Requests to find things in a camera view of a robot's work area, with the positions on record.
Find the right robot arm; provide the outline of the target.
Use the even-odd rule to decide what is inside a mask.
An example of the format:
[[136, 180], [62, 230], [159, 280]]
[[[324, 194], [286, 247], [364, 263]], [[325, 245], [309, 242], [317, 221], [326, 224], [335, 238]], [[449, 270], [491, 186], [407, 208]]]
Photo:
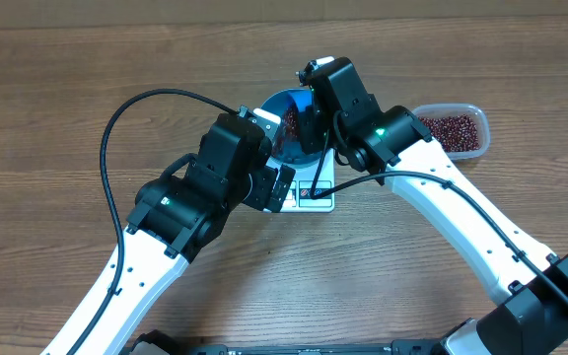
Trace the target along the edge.
[[462, 256], [495, 309], [444, 335], [435, 354], [548, 354], [568, 339], [568, 253], [525, 233], [453, 164], [404, 106], [382, 110], [346, 57], [310, 61], [297, 74], [313, 111], [300, 123], [305, 153], [334, 149], [360, 177], [416, 208]]

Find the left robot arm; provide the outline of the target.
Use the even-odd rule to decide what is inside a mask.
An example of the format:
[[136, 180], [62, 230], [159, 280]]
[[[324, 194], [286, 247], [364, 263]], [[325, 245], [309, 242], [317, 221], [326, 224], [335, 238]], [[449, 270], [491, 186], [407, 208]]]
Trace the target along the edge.
[[222, 113], [197, 154], [144, 184], [126, 218], [123, 245], [45, 353], [119, 353], [238, 205], [279, 212], [295, 174], [266, 164], [280, 125], [279, 116], [261, 108]]

